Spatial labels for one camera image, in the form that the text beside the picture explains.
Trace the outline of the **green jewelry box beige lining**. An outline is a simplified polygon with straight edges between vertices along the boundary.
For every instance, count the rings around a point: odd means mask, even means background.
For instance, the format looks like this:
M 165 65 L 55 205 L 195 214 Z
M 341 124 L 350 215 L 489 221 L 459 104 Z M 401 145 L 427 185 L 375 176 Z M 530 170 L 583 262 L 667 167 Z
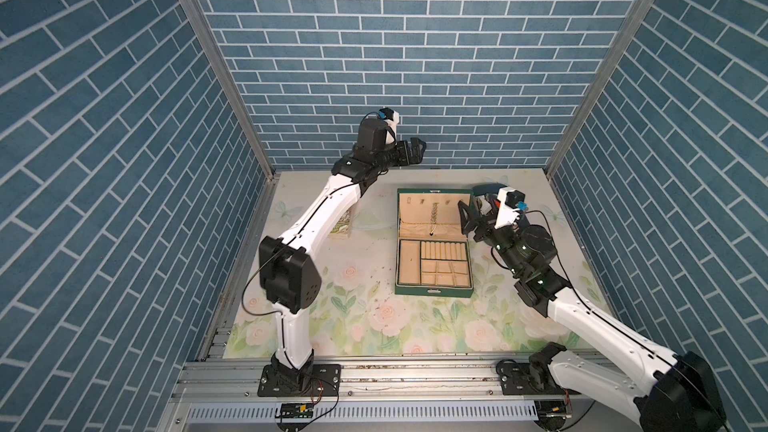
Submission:
M 468 189 L 397 190 L 397 295 L 472 296 L 470 249 L 458 212 L 458 202 L 471 199 Z

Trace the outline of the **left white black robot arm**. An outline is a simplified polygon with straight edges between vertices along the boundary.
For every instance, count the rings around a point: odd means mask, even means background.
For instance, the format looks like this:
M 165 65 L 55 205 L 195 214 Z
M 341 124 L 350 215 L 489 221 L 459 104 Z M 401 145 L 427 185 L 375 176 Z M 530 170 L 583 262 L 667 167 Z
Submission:
M 308 210 L 279 237 L 267 236 L 257 251 L 258 269 L 251 276 L 272 304 L 278 347 L 271 367 L 279 380 L 303 390 L 312 380 L 314 350 L 309 335 L 309 308 L 321 289 L 313 255 L 333 226 L 377 179 L 396 167 L 420 164 L 426 143 L 397 138 L 400 114 L 382 108 L 366 114 L 351 151 L 332 166 L 329 179 Z

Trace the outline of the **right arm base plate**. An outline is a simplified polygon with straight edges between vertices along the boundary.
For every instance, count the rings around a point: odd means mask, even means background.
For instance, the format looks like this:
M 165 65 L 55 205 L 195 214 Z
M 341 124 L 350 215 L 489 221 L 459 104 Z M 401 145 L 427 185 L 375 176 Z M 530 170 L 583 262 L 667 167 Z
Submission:
M 562 396 L 568 389 L 563 389 L 543 367 L 529 363 L 518 363 L 504 359 L 496 363 L 496 374 L 500 380 L 502 393 L 511 395 Z

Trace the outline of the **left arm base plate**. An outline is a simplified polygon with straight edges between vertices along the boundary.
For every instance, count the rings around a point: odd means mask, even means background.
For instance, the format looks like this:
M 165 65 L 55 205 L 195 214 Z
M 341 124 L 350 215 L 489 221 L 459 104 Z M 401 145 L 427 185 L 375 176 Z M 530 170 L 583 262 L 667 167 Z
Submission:
M 267 364 L 261 374 L 259 397 L 336 397 L 342 367 L 340 364 L 314 364 L 296 370 L 276 362 Z

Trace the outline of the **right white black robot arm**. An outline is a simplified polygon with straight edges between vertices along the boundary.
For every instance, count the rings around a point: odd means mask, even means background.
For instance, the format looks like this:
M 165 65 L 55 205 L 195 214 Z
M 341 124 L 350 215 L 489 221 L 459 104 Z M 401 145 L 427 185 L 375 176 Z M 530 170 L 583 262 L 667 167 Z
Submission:
M 584 298 L 552 260 L 558 251 L 546 224 L 527 218 L 524 193 L 495 193 L 459 202 L 463 234 L 484 242 L 516 280 L 522 302 L 586 340 L 612 368 L 548 343 L 529 358 L 530 382 L 575 390 L 621 413 L 645 431 L 718 431 L 726 412 L 712 368 L 632 330 Z

